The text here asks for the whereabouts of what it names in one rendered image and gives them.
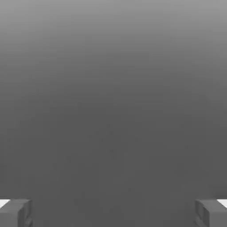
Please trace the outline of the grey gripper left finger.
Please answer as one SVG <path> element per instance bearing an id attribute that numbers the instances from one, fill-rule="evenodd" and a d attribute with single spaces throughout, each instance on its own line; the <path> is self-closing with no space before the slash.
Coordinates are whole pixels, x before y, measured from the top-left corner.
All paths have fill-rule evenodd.
<path id="1" fill-rule="evenodd" d="M 33 227 L 32 200 L 0 199 L 0 227 Z"/>

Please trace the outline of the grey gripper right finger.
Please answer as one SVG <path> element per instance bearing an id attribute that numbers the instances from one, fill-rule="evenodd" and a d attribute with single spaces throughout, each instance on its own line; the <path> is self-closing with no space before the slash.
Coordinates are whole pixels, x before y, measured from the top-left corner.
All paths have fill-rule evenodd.
<path id="1" fill-rule="evenodd" d="M 195 227 L 227 227 L 227 199 L 195 201 Z"/>

